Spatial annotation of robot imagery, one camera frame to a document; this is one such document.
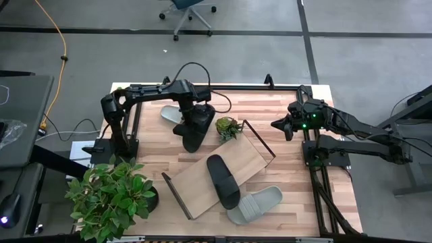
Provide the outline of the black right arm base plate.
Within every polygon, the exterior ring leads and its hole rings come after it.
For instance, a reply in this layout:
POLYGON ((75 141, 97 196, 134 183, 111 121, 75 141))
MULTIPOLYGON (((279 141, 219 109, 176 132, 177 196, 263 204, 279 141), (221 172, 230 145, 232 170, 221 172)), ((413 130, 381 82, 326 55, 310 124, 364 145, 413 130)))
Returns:
POLYGON ((327 148, 318 147, 314 140, 303 141, 302 152, 304 163, 308 167, 350 166, 350 160, 347 153, 331 151, 327 148))

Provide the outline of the black slide sandal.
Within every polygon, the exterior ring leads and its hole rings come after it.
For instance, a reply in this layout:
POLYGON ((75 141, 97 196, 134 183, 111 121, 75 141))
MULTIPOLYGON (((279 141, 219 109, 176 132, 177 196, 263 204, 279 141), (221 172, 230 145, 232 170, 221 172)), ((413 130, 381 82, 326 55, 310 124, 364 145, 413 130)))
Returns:
POLYGON ((220 155, 207 159, 207 168, 222 206, 231 210, 240 202, 240 188, 220 155))
POLYGON ((183 147, 189 153, 195 153, 201 146, 207 130, 203 125, 178 124, 173 128, 173 133, 182 137, 183 147))

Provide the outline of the dark grey side desk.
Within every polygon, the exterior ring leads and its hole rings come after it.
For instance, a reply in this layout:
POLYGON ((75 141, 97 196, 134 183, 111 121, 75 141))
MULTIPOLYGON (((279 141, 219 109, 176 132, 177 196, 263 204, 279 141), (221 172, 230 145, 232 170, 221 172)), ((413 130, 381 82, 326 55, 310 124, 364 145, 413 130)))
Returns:
MULTIPOLYGON (((432 125, 432 85, 398 101, 392 108, 390 116, 378 127, 402 135, 400 125, 417 126, 423 124, 432 125)), ((405 168, 410 186, 394 190, 395 197, 432 192, 432 182, 427 182, 420 162, 413 161, 405 164, 405 168)))

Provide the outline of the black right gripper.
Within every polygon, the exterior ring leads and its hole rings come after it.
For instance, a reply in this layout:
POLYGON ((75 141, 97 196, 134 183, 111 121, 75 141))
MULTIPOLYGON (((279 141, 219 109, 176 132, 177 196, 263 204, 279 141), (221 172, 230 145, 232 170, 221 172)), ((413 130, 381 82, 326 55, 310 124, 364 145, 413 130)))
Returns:
POLYGON ((288 105, 289 113, 281 119, 271 122, 271 126, 285 133, 287 141, 293 139, 294 133, 306 129, 306 122, 302 114, 302 104, 298 101, 288 105))

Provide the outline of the clear plastic bag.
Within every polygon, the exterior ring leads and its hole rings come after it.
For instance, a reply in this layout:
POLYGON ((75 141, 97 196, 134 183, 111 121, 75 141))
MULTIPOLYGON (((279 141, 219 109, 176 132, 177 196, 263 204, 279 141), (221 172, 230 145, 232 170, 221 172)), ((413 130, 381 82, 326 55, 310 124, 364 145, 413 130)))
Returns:
POLYGON ((19 120, 0 119, 0 150, 15 142, 27 128, 27 125, 19 120))

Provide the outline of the black low desk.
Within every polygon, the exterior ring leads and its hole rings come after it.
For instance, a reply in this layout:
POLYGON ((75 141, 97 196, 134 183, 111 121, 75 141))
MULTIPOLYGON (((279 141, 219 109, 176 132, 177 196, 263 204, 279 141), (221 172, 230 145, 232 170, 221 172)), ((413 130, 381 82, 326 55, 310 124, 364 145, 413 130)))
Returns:
POLYGON ((20 195, 18 222, 9 229, 1 227, 0 223, 0 240, 23 238, 33 234, 41 208, 38 196, 43 176, 44 169, 39 164, 27 165, 25 168, 0 169, 0 217, 3 215, 3 200, 14 192, 20 195))

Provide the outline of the small succulent plant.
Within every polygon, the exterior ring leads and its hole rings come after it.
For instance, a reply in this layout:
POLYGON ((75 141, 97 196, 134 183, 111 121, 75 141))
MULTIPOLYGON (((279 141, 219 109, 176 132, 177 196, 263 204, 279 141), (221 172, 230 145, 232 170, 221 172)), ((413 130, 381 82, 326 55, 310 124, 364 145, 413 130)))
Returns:
POLYGON ((221 144, 231 140, 237 139, 237 134, 241 132, 242 126, 232 117, 222 117, 219 118, 215 126, 217 132, 220 135, 221 144))

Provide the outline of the black computer mouse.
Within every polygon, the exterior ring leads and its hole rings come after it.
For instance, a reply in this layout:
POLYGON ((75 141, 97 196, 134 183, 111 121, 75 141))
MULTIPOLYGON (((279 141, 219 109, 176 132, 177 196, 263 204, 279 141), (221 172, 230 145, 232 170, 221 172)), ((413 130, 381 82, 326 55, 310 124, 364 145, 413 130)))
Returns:
POLYGON ((20 220, 21 195, 12 193, 0 202, 0 226, 10 229, 20 220))

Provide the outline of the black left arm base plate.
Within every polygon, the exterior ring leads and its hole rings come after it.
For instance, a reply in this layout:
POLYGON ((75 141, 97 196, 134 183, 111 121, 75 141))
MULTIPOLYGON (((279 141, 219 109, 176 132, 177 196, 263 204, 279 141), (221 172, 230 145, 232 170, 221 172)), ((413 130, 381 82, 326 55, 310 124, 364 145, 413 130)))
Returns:
POLYGON ((96 139, 91 146, 84 146, 82 150, 92 156, 93 160, 106 160, 112 155, 116 158, 130 159, 138 154, 139 140, 129 138, 125 142, 114 141, 110 138, 96 139))

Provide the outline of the black frame rail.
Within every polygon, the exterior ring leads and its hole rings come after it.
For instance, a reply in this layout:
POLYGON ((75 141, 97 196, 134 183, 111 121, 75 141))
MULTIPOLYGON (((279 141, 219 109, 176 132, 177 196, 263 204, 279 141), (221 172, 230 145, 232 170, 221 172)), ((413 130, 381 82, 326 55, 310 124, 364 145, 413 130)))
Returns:
MULTIPOLYGON (((0 240, 0 243, 97 243, 96 240, 84 241, 78 234, 40 236, 0 240)), ((376 238, 364 235, 325 235, 324 238, 312 237, 228 237, 228 236, 128 236, 121 240, 103 243, 427 243, 411 240, 376 238)))

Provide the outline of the black aluminium table frame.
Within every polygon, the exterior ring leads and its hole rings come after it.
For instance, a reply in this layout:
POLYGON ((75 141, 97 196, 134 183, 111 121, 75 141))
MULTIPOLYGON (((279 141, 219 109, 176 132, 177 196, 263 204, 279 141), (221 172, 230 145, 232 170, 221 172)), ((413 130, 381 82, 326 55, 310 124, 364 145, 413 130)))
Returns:
POLYGON ((173 134, 173 124, 161 117, 163 101, 143 104, 137 127, 140 143, 137 161, 142 172, 152 179, 159 192, 159 205, 146 220, 138 219, 128 234, 145 236, 317 236, 319 233, 310 173, 303 161, 302 134, 286 141, 271 122, 282 118, 296 98, 296 87, 283 84, 270 88, 265 84, 215 84, 212 105, 219 116, 247 120, 245 133, 257 154, 268 167, 241 185, 242 194, 257 192, 269 186, 281 189, 281 202, 261 218, 247 225, 235 225, 220 204, 201 216, 189 220, 164 176, 177 174, 206 157, 219 144, 215 128, 210 128, 199 150, 188 153, 182 139, 173 134))

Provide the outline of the grey slide sandal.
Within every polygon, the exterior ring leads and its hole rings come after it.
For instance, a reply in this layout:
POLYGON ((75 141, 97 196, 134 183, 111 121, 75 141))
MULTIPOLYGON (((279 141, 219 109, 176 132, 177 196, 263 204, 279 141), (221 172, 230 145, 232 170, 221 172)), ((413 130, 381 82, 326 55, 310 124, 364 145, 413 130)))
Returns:
POLYGON ((245 225, 262 217, 267 211, 283 199, 282 191, 277 186, 270 186, 258 192, 247 194, 239 204, 227 211, 227 216, 236 225, 245 225))
POLYGON ((180 108, 173 105, 165 105, 162 107, 160 114, 162 118, 175 124, 181 124, 184 121, 180 108))

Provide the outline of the white box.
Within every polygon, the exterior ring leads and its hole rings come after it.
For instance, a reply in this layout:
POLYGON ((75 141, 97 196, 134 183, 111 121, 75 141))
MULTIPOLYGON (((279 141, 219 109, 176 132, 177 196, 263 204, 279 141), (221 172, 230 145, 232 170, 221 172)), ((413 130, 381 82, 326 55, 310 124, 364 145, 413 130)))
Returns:
POLYGON ((93 165, 90 163, 91 155, 83 151, 82 149, 84 147, 93 147, 94 143, 95 142, 93 140, 73 141, 70 150, 70 160, 75 161, 88 168, 93 167, 93 165))

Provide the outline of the office chair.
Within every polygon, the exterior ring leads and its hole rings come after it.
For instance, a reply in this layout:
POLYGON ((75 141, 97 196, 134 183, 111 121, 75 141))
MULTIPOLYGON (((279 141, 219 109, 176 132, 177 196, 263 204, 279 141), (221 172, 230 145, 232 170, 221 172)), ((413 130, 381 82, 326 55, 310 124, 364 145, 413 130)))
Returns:
POLYGON ((180 28, 184 25, 184 22, 186 20, 192 21, 193 16, 197 17, 198 20, 204 26, 207 27, 208 37, 211 37, 213 35, 212 26, 195 10, 195 7, 209 5, 211 7, 211 12, 216 13, 217 7, 215 5, 212 5, 211 3, 203 3, 204 0, 170 0, 170 1, 171 1, 171 5, 167 9, 159 13, 159 19, 165 20, 166 15, 171 12, 180 11, 183 13, 181 20, 178 22, 177 26, 173 30, 174 41, 179 41, 178 32, 180 31, 180 28))

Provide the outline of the large green potted plant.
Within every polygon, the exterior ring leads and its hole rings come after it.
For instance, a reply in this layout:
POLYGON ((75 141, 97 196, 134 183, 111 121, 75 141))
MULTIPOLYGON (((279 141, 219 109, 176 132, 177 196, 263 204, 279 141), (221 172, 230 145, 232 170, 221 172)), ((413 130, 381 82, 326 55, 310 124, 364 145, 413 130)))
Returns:
POLYGON ((141 174, 143 164, 121 158, 87 169, 81 180, 72 179, 65 197, 74 204, 74 219, 80 238, 105 243, 119 240, 135 225, 135 218, 148 219, 159 204, 153 181, 141 174))

